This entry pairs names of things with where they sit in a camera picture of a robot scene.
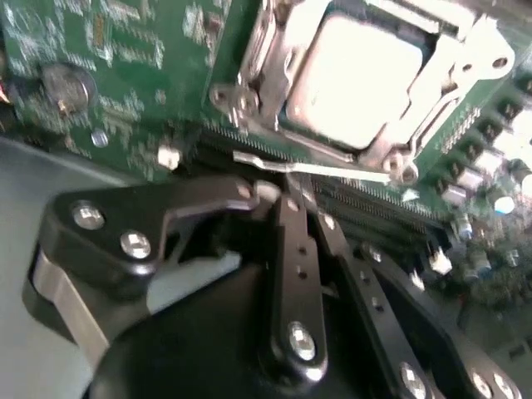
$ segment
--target capacitor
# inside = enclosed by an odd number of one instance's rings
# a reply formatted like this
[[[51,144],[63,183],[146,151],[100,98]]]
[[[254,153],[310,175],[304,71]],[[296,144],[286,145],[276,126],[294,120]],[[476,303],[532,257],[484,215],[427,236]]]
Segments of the capacitor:
[[[532,170],[522,160],[517,160],[511,166],[510,173],[515,183],[520,186],[521,193],[532,197]]]
[[[65,62],[45,65],[41,79],[46,96],[64,116],[86,111],[96,95],[94,79],[79,66]]]
[[[466,283],[473,283],[491,271],[488,254],[483,249],[471,249],[467,259],[468,262],[462,266],[462,277]]]
[[[492,187],[486,194],[486,198],[498,214],[511,214],[515,208],[514,199],[500,187]]]
[[[473,226],[467,214],[460,214],[455,219],[456,235],[462,241],[470,240],[473,237]]]

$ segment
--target green circuit board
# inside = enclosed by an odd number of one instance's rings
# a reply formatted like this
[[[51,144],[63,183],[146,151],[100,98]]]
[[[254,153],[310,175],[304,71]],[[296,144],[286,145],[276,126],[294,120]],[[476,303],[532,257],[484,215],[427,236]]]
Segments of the green circuit board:
[[[13,74],[35,77],[43,64],[70,62],[88,70],[97,86],[95,104],[84,114],[61,116],[41,93],[17,101],[18,114],[50,131],[57,147],[147,180],[169,174],[157,163],[157,149],[187,140],[186,129],[175,128],[180,120],[205,123],[280,158],[312,161],[304,148],[285,140],[238,133],[209,103],[211,84],[234,81],[258,5],[249,0],[6,0],[2,29]],[[427,218],[450,218],[455,211],[436,193],[434,175],[450,157],[460,158],[455,148],[464,140],[485,145],[479,123],[515,94],[522,76],[532,75],[532,29],[512,21],[500,21],[499,28],[515,50],[514,72],[475,85],[416,159],[417,185],[346,180],[347,185]],[[91,142],[96,129],[109,136],[105,148]],[[419,198],[404,201],[410,189]],[[470,200],[466,210],[485,220],[499,218],[482,199]],[[521,213],[529,219],[528,211]]]

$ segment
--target surface-mount component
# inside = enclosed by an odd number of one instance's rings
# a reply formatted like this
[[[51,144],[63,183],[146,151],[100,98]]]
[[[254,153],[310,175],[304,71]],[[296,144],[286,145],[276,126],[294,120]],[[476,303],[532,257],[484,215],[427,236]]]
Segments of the surface-mount component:
[[[493,121],[485,121],[480,131],[494,150],[499,151],[504,157],[512,158],[519,149],[515,135]]]
[[[447,203],[454,206],[462,206],[467,201],[466,190],[456,185],[450,185],[444,180],[439,180],[437,184],[437,191],[440,197]]]
[[[510,168],[514,181],[519,185],[521,193],[532,197],[532,170],[522,161],[517,160]]]
[[[430,262],[431,269],[441,275],[446,275],[452,270],[452,263],[443,253],[443,249],[441,248],[439,248],[436,253],[431,256]]]
[[[511,214],[515,209],[514,198],[498,186],[492,187],[486,193],[486,198],[498,214]]]
[[[407,90],[422,62],[419,47],[334,13],[316,36],[288,98],[287,116],[304,128],[363,150],[386,123],[407,109]]]
[[[468,262],[462,266],[462,277],[467,283],[486,276],[491,271],[487,253],[482,249],[473,249],[468,253]]]
[[[478,170],[483,170],[489,175],[493,175],[504,161],[500,155],[489,150],[484,150],[480,145],[469,145],[467,147],[467,157],[473,167]]]
[[[47,97],[63,115],[86,111],[96,94],[91,74],[75,65],[45,65],[41,79]]]
[[[451,166],[451,173],[457,185],[471,191],[477,191],[479,186],[484,183],[484,176],[456,162]]]

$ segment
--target screw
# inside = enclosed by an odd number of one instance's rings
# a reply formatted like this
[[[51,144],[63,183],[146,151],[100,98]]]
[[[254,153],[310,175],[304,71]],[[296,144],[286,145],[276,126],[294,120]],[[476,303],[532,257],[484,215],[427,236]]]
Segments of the screw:
[[[373,258],[373,260],[375,260],[375,262],[378,262],[378,263],[381,262],[381,260],[382,260],[381,254],[376,249],[374,249],[373,247],[369,247],[369,254],[372,256],[372,258]]]
[[[299,211],[299,206],[298,204],[296,204],[296,201],[294,201],[293,199],[288,199],[288,207],[293,210],[294,212],[298,212]]]
[[[475,384],[476,389],[485,399],[491,399],[493,397],[490,385],[477,372],[473,372],[473,384]]]
[[[508,385],[508,383],[503,377],[501,377],[499,374],[494,374],[493,378],[499,389],[502,391],[502,393],[505,394],[506,399],[515,398],[512,388],[510,387],[510,385]]]
[[[128,231],[120,238],[122,250],[135,259],[144,259],[151,252],[150,241],[138,231]]]
[[[417,375],[408,363],[401,364],[401,379],[406,389],[416,398],[426,398],[426,387],[423,380]]]
[[[334,228],[336,227],[336,223],[334,223],[333,217],[330,214],[325,214],[323,216],[323,219],[325,220],[325,224],[327,225],[327,227],[331,230],[334,230]]]
[[[290,323],[288,340],[293,351],[303,360],[312,360],[316,356],[314,340],[300,322]]]
[[[72,211],[72,216],[76,224],[86,230],[98,230],[106,223],[103,214],[97,208],[88,204],[78,205]]]
[[[242,195],[245,199],[249,200],[251,198],[251,190],[245,185],[239,185],[239,194]]]
[[[91,133],[92,144],[98,148],[104,148],[109,145],[109,137],[102,129],[96,129]]]

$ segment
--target motherboard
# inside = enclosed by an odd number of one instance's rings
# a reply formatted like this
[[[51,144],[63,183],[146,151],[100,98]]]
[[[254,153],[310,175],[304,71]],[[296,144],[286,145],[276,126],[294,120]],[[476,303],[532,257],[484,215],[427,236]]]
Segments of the motherboard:
[[[462,249],[447,258],[429,248],[435,272],[459,264],[455,278],[478,293],[486,273],[519,291],[532,259],[532,27],[522,10],[6,0],[1,94],[38,131],[21,139],[47,150],[150,181],[220,156],[309,173],[348,238],[400,253],[445,232]]]

